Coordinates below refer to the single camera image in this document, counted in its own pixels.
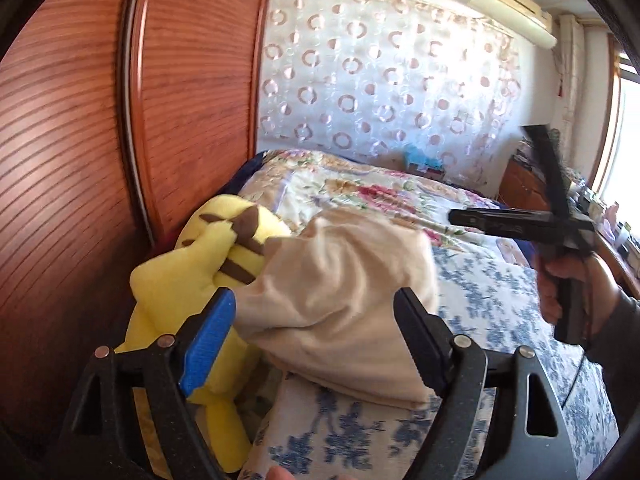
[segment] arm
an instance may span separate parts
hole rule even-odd
[[[584,288],[587,294],[591,289],[591,298],[585,298],[584,305],[593,307],[593,324],[587,357],[602,366],[607,394],[622,432],[640,402],[640,306],[620,290],[599,256],[590,256],[585,263],[576,256],[552,262],[537,259],[540,311],[552,324],[562,316],[553,276],[588,283]]]

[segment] metal screw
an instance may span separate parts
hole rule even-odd
[[[471,339],[464,334],[458,334],[453,338],[453,344],[459,348],[469,348],[471,346]]]
[[[164,334],[158,338],[157,343],[160,348],[169,348],[175,343],[175,337],[171,334]]]
[[[518,351],[520,352],[520,355],[526,359],[531,359],[532,357],[536,356],[533,348],[530,348],[528,346],[521,346]]]
[[[109,355],[109,347],[108,346],[98,346],[98,348],[95,349],[94,355],[98,358],[98,359],[104,359],[105,357],[107,357],[107,355]]]

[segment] wooden wardrobe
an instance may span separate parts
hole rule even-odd
[[[129,273],[254,154],[267,0],[44,0],[0,60],[0,419],[55,436]]]

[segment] yellow plush toy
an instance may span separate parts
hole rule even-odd
[[[160,335],[178,332],[219,286],[234,289],[255,279],[264,265],[262,249],[268,237],[289,235],[289,228],[262,206],[235,195],[209,200],[191,216],[175,250],[131,273],[138,304],[116,351],[146,348]],[[204,386],[189,397],[206,408],[210,445],[225,472],[239,470],[251,448],[233,400],[258,359],[258,349],[232,327]]]

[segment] patterned wall covering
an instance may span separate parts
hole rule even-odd
[[[520,94],[513,38],[418,0],[271,0],[258,148],[400,167],[406,144],[478,188]]]

